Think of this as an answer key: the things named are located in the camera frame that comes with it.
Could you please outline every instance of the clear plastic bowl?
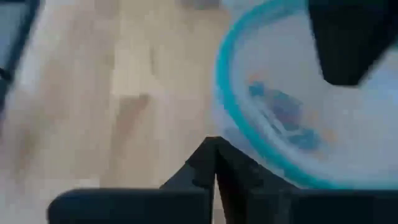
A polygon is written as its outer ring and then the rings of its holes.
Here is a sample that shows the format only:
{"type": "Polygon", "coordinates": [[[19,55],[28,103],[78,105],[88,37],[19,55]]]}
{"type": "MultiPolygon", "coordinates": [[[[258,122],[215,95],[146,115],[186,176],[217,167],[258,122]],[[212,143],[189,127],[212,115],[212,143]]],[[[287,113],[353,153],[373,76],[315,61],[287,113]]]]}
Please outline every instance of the clear plastic bowl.
{"type": "Polygon", "coordinates": [[[310,24],[305,1],[271,0],[231,26],[215,71],[221,134],[301,187],[398,188],[398,53],[359,87],[336,87],[310,24]]]}

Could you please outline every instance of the light wood floor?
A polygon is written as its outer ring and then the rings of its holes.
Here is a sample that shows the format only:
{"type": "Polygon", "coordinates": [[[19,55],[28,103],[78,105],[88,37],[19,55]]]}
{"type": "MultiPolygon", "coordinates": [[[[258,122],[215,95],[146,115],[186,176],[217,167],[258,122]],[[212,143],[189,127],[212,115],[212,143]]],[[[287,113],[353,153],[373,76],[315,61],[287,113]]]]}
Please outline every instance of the light wood floor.
{"type": "Polygon", "coordinates": [[[215,134],[212,71],[228,24],[177,0],[47,0],[7,99],[2,221],[45,223],[51,199],[74,187],[167,180],[215,134]]]}

